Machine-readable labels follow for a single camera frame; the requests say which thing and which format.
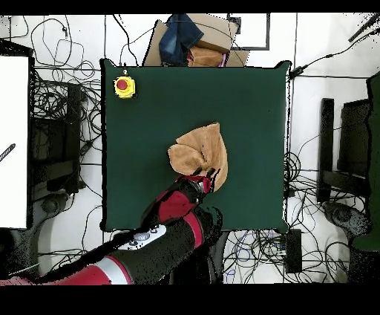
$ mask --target tan cloth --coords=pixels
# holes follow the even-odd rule
[[[190,54],[189,67],[217,67],[223,61],[223,55],[218,51],[196,46],[190,48]]]
[[[217,191],[227,179],[227,151],[220,134],[219,123],[200,127],[177,139],[168,149],[171,167],[175,172],[191,175],[198,167],[202,167],[202,176],[211,168],[220,169],[215,178],[214,190]]]

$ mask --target green tabletop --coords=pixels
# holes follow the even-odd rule
[[[285,230],[284,129],[286,74],[275,68],[128,68],[137,97],[120,99],[113,81],[122,68],[102,68],[103,229],[134,229],[145,208],[177,174],[167,150],[177,137],[219,122],[227,149],[226,182],[206,196],[223,228]]]

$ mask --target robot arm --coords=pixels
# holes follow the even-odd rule
[[[211,175],[180,176],[144,212],[141,228],[116,234],[112,241],[35,282],[13,277],[0,285],[158,283],[198,247],[210,247],[220,237],[219,211],[213,215],[199,207],[211,191]]]

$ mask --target black cable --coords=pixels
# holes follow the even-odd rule
[[[302,74],[304,72],[304,70],[307,67],[311,66],[312,64],[314,64],[314,63],[316,63],[316,62],[318,62],[318,61],[320,61],[322,59],[333,58],[334,56],[341,55],[341,54],[345,53],[346,51],[348,51],[349,49],[351,49],[355,44],[358,44],[359,42],[365,40],[367,37],[372,36],[372,35],[376,35],[378,33],[380,33],[380,27],[378,27],[375,30],[372,30],[369,33],[367,33],[367,34],[363,35],[362,37],[358,38],[348,48],[344,49],[343,51],[340,51],[338,53],[329,53],[326,56],[318,58],[318,59],[312,61],[311,63],[307,64],[307,65],[304,65],[302,67],[297,67],[293,71],[290,71],[289,78],[290,79],[294,79],[295,77],[298,77],[300,74]]]
[[[101,166],[102,164],[96,164],[96,163],[80,163],[80,165],[97,165],[97,166]]]
[[[85,224],[85,231],[83,233],[83,236],[82,236],[82,248],[83,248],[83,251],[87,252],[87,250],[85,249],[85,235],[86,235],[86,232],[87,232],[87,225],[88,225],[88,218],[90,217],[90,214],[95,211],[96,209],[100,208],[101,206],[96,206],[95,208],[93,208],[88,214],[87,214],[87,218],[86,218],[86,224]]]
[[[92,191],[95,195],[98,195],[100,198],[102,198],[102,196],[100,194],[98,194],[97,192],[94,192],[90,187],[89,185],[86,184],[86,182],[83,180],[82,176],[79,174],[79,177],[80,179],[82,180],[83,183],[85,183],[86,187],[89,188],[90,191]]]
[[[342,128],[346,128],[346,127],[350,127],[350,126],[357,126],[357,125],[360,125],[362,124],[363,122],[360,122],[360,123],[353,123],[353,124],[346,124],[346,125],[343,125],[343,126],[340,126],[340,127],[337,127],[337,128],[334,128],[334,129],[330,129],[330,130],[326,130],[326,131],[323,131],[321,132],[320,134],[317,134],[315,137],[312,137],[311,139],[309,139],[307,142],[305,142],[302,147],[300,148],[300,150],[298,151],[298,154],[297,154],[297,157],[299,159],[300,157],[300,154],[301,154],[301,151],[302,149],[304,148],[305,145],[307,145],[310,141],[316,139],[317,137],[321,136],[321,134],[323,134],[324,132],[332,132],[332,131],[336,131],[336,130],[339,130],[339,129],[342,129]]]
[[[31,40],[31,42],[32,42],[32,46],[33,46],[33,50],[34,50],[34,54],[35,54],[35,59],[36,59],[36,61],[38,62],[38,63],[40,63],[41,65],[48,65],[48,66],[53,66],[53,67],[56,67],[56,68],[60,68],[60,67],[63,67],[64,65],[66,65],[67,63],[68,63],[68,60],[70,59],[70,56],[71,56],[71,50],[72,50],[72,47],[73,47],[73,40],[72,40],[72,38],[71,38],[71,32],[70,32],[70,24],[69,24],[69,22],[68,22],[68,18],[67,18],[67,16],[65,15],[65,18],[66,18],[66,22],[67,22],[67,24],[68,24],[68,34],[69,34],[69,37],[70,37],[70,51],[69,51],[69,55],[68,55],[68,58],[66,59],[66,61],[62,64],[62,65],[56,65],[55,63],[54,63],[54,65],[50,65],[50,64],[47,64],[47,63],[43,63],[43,62],[40,62],[39,60],[38,60],[38,58],[37,58],[37,52],[36,52],[36,48],[34,47],[34,42],[33,42],[33,33],[34,33],[34,31],[37,29],[37,27],[39,27],[40,25],[43,25],[44,23],[46,23],[46,22],[48,22],[48,21],[56,21],[56,22],[58,22],[58,23],[60,23],[60,25],[62,26],[62,30],[64,31],[64,32],[67,32],[66,31],[66,27],[62,24],[62,22],[61,21],[59,21],[58,19],[44,19],[44,21],[42,21],[42,22],[40,22],[40,23],[38,23],[37,24],[37,26],[35,26],[35,28],[32,30],[32,32],[30,33],[30,40]]]
[[[139,63],[137,62],[137,58],[135,56],[134,53],[132,53],[131,51],[131,47],[130,47],[130,43],[129,43],[129,35],[128,35],[128,32],[125,30],[125,28],[120,24],[119,20],[116,18],[116,16],[114,14],[112,14],[112,16],[114,17],[114,20],[117,22],[117,24],[121,27],[121,29],[124,31],[125,35],[127,36],[127,45],[128,45],[128,50],[129,52],[131,53],[131,55],[134,57],[134,60],[136,62],[136,66],[139,67]]]
[[[12,34],[10,33],[10,29],[9,29],[9,36],[8,37],[0,37],[0,39],[9,39],[10,42],[12,42],[11,39],[18,39],[18,38],[26,37],[29,34],[29,25],[27,24],[27,20],[26,20],[25,16],[22,16],[22,18],[24,19],[24,22],[27,25],[27,32],[25,35],[12,36]]]
[[[329,248],[330,248],[331,246],[333,246],[333,245],[335,245],[335,244],[341,244],[341,245],[344,245],[344,246],[347,247],[348,249],[350,249],[350,247],[349,247],[347,244],[345,244],[344,242],[342,242],[342,241],[334,241],[333,243],[330,243],[329,245],[327,245],[326,250],[324,251],[324,257],[325,257],[325,260],[327,261],[327,263],[326,263],[327,272],[329,273],[331,279],[332,279],[335,283],[339,283],[339,281],[335,280],[335,278],[331,275],[331,272],[330,272],[330,266],[328,265],[329,263],[328,263],[328,259],[327,259],[327,251],[329,250]]]

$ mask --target black stand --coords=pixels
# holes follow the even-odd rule
[[[319,136],[319,172],[317,179],[317,202],[329,201],[331,194],[331,187],[341,189],[343,192],[350,193],[352,195],[358,195],[367,197],[370,193],[369,184],[367,179],[363,179],[354,174],[346,174],[339,171],[333,171],[333,143],[334,143],[334,100],[323,99],[321,102],[321,130]],[[346,126],[350,133],[357,133],[358,130],[362,130],[364,121],[356,118],[354,121],[342,121],[342,129]],[[361,148],[355,146],[350,147],[350,151],[355,154],[358,153]],[[344,159],[339,159],[339,165],[345,165]],[[342,169],[344,172],[349,172],[351,166]]]

